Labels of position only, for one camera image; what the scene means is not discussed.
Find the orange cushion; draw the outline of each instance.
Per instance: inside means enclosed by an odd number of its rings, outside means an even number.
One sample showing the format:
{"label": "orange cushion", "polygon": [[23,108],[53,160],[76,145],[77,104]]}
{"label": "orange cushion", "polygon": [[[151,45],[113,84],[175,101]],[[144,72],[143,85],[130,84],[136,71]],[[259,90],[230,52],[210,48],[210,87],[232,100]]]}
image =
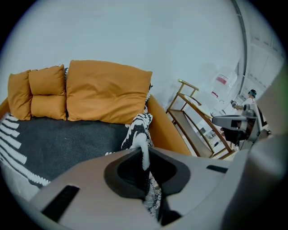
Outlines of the orange cushion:
{"label": "orange cushion", "polygon": [[32,93],[28,81],[30,70],[10,74],[8,80],[8,103],[11,114],[19,120],[31,119]]}
{"label": "orange cushion", "polygon": [[131,124],[143,113],[152,72],[102,61],[71,61],[67,76],[68,120]]}
{"label": "orange cushion", "polygon": [[64,65],[32,70],[29,84],[33,95],[65,95]]}
{"label": "orange cushion", "polygon": [[50,117],[57,120],[66,120],[65,96],[33,96],[31,113],[35,117]]}

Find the floor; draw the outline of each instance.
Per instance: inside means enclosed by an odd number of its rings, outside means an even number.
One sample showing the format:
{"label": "floor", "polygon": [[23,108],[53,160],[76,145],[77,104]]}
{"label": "floor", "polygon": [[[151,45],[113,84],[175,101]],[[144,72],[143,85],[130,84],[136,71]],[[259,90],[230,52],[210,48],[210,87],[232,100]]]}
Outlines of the floor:
{"label": "floor", "polygon": [[[192,156],[197,156],[192,148],[192,146],[190,145],[190,143],[188,142],[187,138],[185,137],[185,135],[182,133],[182,131],[179,129],[179,127],[176,125],[175,126],[178,130],[178,132],[181,134],[184,142],[186,143],[187,147],[189,148]],[[213,140],[212,140],[212,145],[214,145],[216,142],[219,141],[219,138],[216,136]],[[220,142],[216,147],[213,148],[214,152],[217,153],[218,151],[224,149],[224,145]],[[222,156],[224,156],[226,153],[228,153],[227,150],[225,150],[223,153],[219,154],[218,156],[216,156],[215,158],[218,159]],[[237,154],[237,152],[233,153],[232,155],[230,155],[229,157],[225,158],[224,160],[233,160],[235,155]]]}

